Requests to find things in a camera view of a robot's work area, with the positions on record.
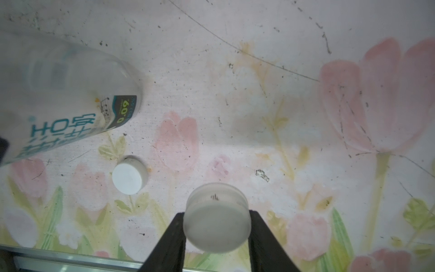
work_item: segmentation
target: scratch mark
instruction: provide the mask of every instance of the scratch mark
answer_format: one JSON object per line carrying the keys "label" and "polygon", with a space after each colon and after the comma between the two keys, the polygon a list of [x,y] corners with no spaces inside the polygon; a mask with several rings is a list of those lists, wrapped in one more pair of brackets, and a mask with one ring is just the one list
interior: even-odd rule
{"label": "scratch mark", "polygon": [[127,22],[125,19],[124,19],[124,22],[126,22],[131,28],[133,28],[133,29],[136,29],[132,24],[130,24],[129,22]]}
{"label": "scratch mark", "polygon": [[358,153],[358,154],[355,154],[355,156],[364,155],[364,154],[371,154],[371,152]]}
{"label": "scratch mark", "polygon": [[266,91],[263,89],[263,86],[261,85],[261,83],[258,83],[258,84],[260,85],[260,88],[261,88],[261,90],[263,91],[264,96],[265,96],[265,97],[268,97],[268,95],[266,94]]}
{"label": "scratch mark", "polygon": [[80,155],[80,156],[78,156],[78,157],[76,157],[76,158],[70,160],[69,162],[72,162],[73,160],[75,160],[75,159],[77,159],[77,158],[80,158],[81,156],[85,155],[86,153],[88,153],[88,152],[91,151],[91,150],[92,150],[92,149],[89,149],[88,151],[84,152],[82,155]]}
{"label": "scratch mark", "polygon": [[216,35],[216,34],[214,34],[213,32],[211,32],[208,28],[206,28],[205,26],[203,26],[202,24],[200,24],[198,21],[196,21],[194,18],[192,18],[189,14],[187,14],[184,10],[182,10],[179,6],[177,6],[177,5],[176,5],[172,0],[168,0],[168,1],[169,1],[171,4],[173,4],[177,9],[179,9],[182,13],[184,13],[187,17],[189,17],[189,19],[191,19],[192,21],[194,21],[197,25],[199,25],[200,27],[204,28],[204,29],[205,29],[207,32],[209,32],[211,35],[215,36],[216,38],[218,38],[219,40],[221,40],[223,43],[225,43],[225,44],[231,46],[232,48],[234,48],[234,49],[236,49],[236,50],[238,50],[238,51],[244,53],[245,55],[248,55],[248,56],[250,56],[250,57],[252,57],[252,58],[254,58],[254,59],[256,59],[256,60],[259,60],[259,61],[261,61],[261,62],[267,63],[267,64],[269,64],[269,65],[271,65],[271,66],[273,66],[273,67],[276,67],[276,68],[279,68],[279,69],[284,70],[284,71],[286,71],[286,72],[289,72],[289,73],[292,73],[292,74],[298,75],[298,76],[300,76],[300,77],[304,77],[304,78],[310,79],[310,80],[312,80],[312,81],[317,81],[317,82],[319,81],[319,80],[317,80],[317,79],[315,79],[315,78],[312,78],[312,77],[309,77],[309,76],[305,76],[305,75],[302,75],[302,74],[296,73],[296,72],[294,72],[294,71],[291,71],[291,70],[285,69],[285,68],[283,68],[283,67],[280,67],[280,66],[278,66],[278,65],[275,65],[275,64],[273,64],[273,63],[271,63],[271,62],[269,62],[269,61],[263,60],[263,59],[261,59],[261,58],[259,58],[259,57],[256,57],[256,56],[254,56],[254,55],[252,55],[252,54],[249,54],[248,52],[244,52],[242,49],[238,48],[237,46],[232,45],[231,43],[225,41],[224,39],[222,39],[222,38],[219,37],[218,35]]}
{"label": "scratch mark", "polygon": [[258,176],[258,177],[260,177],[260,178],[262,178],[262,179],[264,179],[264,180],[267,181],[267,182],[270,181],[269,177],[266,176],[266,174],[264,173],[264,171],[261,170],[261,169],[255,170],[255,175]]}
{"label": "scratch mark", "polygon": [[400,183],[400,185],[402,185],[403,190],[405,190],[405,191],[408,193],[408,195],[410,195],[410,196],[413,198],[413,196],[411,195],[411,193],[408,192],[408,190],[406,190],[405,186],[403,186],[403,184],[402,184],[400,181],[399,181],[399,183]]}
{"label": "scratch mark", "polygon": [[34,180],[34,179],[40,177],[40,176],[42,175],[42,173],[44,173],[44,171],[42,171],[38,176],[34,177],[32,180]]}
{"label": "scratch mark", "polygon": [[329,44],[328,44],[328,38],[326,37],[325,32],[323,32],[323,38],[325,38],[326,41],[326,49],[328,50],[328,54],[332,54],[331,50],[329,49]]}
{"label": "scratch mark", "polygon": [[92,10],[89,10],[89,13],[87,14],[86,19],[84,19],[83,24],[86,24],[87,19],[89,18],[90,14],[92,13]]}
{"label": "scratch mark", "polygon": [[415,161],[411,160],[410,158],[408,158],[408,157],[406,157],[406,156],[403,156],[403,155],[394,155],[394,154],[392,154],[392,155],[393,155],[393,156],[399,156],[399,157],[401,157],[401,158],[405,158],[405,159],[407,159],[408,161],[410,161],[410,162],[412,162],[413,164],[415,164],[418,168],[420,168],[420,169],[423,170],[424,172],[428,173],[431,177],[435,178],[434,175],[432,175],[431,173],[429,173],[429,171],[427,171],[426,169],[424,169],[423,167],[421,167],[420,165],[418,165]]}

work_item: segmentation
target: white surface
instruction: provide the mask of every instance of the white surface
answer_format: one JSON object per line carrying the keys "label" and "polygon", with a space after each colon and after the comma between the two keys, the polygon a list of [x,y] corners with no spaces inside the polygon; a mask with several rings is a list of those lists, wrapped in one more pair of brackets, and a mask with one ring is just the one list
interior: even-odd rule
{"label": "white surface", "polygon": [[187,200],[183,230],[186,238],[205,252],[233,251],[251,233],[248,201],[234,186],[202,185]]}
{"label": "white surface", "polygon": [[[434,258],[432,254],[418,259],[413,252],[415,246],[435,244],[434,230],[422,232],[408,248],[394,249],[390,241],[397,236],[406,244],[415,233],[402,216],[411,197],[424,200],[429,208],[434,204],[435,182],[422,168],[432,173],[435,123],[427,124],[413,146],[390,158],[373,247],[370,252],[361,251],[375,187],[376,157],[356,156],[360,152],[337,137],[322,106],[317,80],[324,64],[334,60],[358,63],[385,38],[394,37],[404,54],[419,41],[434,37],[435,1],[6,0],[0,2],[0,11],[7,20],[87,44],[141,71],[147,91],[142,107],[137,117],[110,131],[110,136],[115,142],[125,134],[125,154],[138,156],[152,168],[140,193],[148,193],[166,212],[168,221],[185,210],[186,199],[196,187],[220,181],[240,188],[250,208],[259,211],[262,218],[267,220],[267,212],[273,211],[287,227],[301,212],[294,192],[304,194],[314,184],[321,184],[329,190],[326,196],[333,196],[332,205],[324,213],[312,211],[323,199],[324,192],[319,190],[308,200],[307,207],[313,209],[305,212],[323,216],[330,223],[331,209],[335,208],[355,256],[379,248],[406,250],[412,254],[410,271],[419,271]],[[240,52],[247,47],[250,55]],[[277,134],[295,169],[293,182],[283,175],[287,165],[283,153],[264,123],[264,118],[276,115],[281,101],[280,117],[288,122]],[[162,123],[170,121],[167,114],[171,111],[180,119],[194,118],[197,124],[198,159],[184,172],[166,167],[156,146]],[[151,205],[142,214],[126,214],[129,211],[115,207],[114,200],[129,201],[112,186],[110,172],[116,160],[107,160],[98,152],[100,145],[109,143],[104,133],[44,153],[40,159],[47,174],[47,199],[61,186],[65,193],[63,217],[74,222],[79,197],[103,195],[105,201],[95,206],[113,207],[116,232],[124,249],[127,254],[134,252],[134,259],[142,262],[148,255],[143,244],[155,245],[161,235],[155,227],[160,221],[153,220]],[[309,158],[299,166],[298,154],[303,147],[309,148]],[[174,165],[186,165],[182,164],[184,159]],[[92,177],[99,176],[103,186],[86,191],[88,188],[80,185],[72,197],[72,184],[84,176],[76,173],[81,164],[89,165]],[[255,174],[258,169],[265,172],[269,182]],[[7,180],[10,172],[10,167],[2,168],[1,180]],[[32,172],[31,179],[39,174]],[[7,192],[5,206],[13,206],[7,181],[1,185]],[[291,235],[286,229],[282,233]],[[108,250],[100,244],[97,247]],[[249,271],[238,251],[216,263],[219,265],[209,270]]]}
{"label": "white surface", "polygon": [[147,168],[136,159],[126,158],[113,169],[112,180],[121,193],[134,195],[147,183]]}

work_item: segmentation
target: white bottle cap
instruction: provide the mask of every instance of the white bottle cap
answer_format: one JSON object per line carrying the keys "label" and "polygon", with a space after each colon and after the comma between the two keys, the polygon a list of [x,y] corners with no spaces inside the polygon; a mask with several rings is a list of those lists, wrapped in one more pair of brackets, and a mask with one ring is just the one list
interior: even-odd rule
{"label": "white bottle cap", "polygon": [[187,200],[183,230],[194,246],[206,252],[235,250],[251,233],[248,200],[225,183],[200,186]]}
{"label": "white bottle cap", "polygon": [[126,158],[112,172],[116,189],[126,195],[134,195],[147,183],[147,168],[138,160]]}

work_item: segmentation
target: yellow stain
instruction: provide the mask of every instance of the yellow stain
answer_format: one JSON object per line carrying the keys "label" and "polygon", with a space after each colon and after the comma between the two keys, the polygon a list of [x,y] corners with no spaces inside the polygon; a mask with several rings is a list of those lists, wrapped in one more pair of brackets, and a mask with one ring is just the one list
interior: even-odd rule
{"label": "yellow stain", "polygon": [[308,147],[303,146],[301,150],[299,151],[298,155],[298,167],[304,167],[308,160],[310,159],[310,150]]}
{"label": "yellow stain", "polygon": [[331,204],[331,202],[332,202],[332,196],[328,196],[327,198],[322,199],[321,201],[319,201],[319,203],[317,203],[315,211],[322,212],[326,210]]}
{"label": "yellow stain", "polygon": [[248,43],[248,42],[240,42],[240,49],[242,52],[242,55],[238,60],[234,63],[234,68],[237,69],[239,67],[248,67],[251,68],[256,78],[258,79],[258,83],[260,84],[260,88],[263,91],[264,96],[267,96],[266,89],[265,89],[265,82],[266,82],[266,76],[268,74],[269,68],[271,67],[269,64],[264,63],[260,60],[257,60],[253,57],[252,53],[252,47],[254,44]]}
{"label": "yellow stain", "polygon": [[287,222],[277,217],[273,211],[266,214],[269,228],[280,245],[287,244]]}
{"label": "yellow stain", "polygon": [[263,160],[265,160],[265,161],[271,161],[271,162],[273,162],[273,161],[271,160],[271,157],[270,157],[268,154],[255,153],[255,156],[257,156],[258,158],[263,159]]}

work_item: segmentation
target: floral wallpaper surface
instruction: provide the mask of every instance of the floral wallpaper surface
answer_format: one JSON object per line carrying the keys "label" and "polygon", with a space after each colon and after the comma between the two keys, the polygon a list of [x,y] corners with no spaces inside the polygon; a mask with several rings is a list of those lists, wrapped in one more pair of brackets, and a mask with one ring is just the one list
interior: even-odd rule
{"label": "floral wallpaper surface", "polygon": [[[1,168],[0,243],[144,261],[193,189],[224,182],[303,272],[433,271],[435,39],[404,50],[387,38],[358,63],[328,62],[306,97],[273,93],[273,67],[240,47],[227,69],[257,87],[216,95],[214,122],[168,108],[148,131],[121,127]],[[226,144],[207,141],[214,129]],[[65,159],[74,147],[89,151]],[[129,156],[150,176],[132,196],[111,181]],[[250,270],[247,244],[186,250],[186,267]]]}

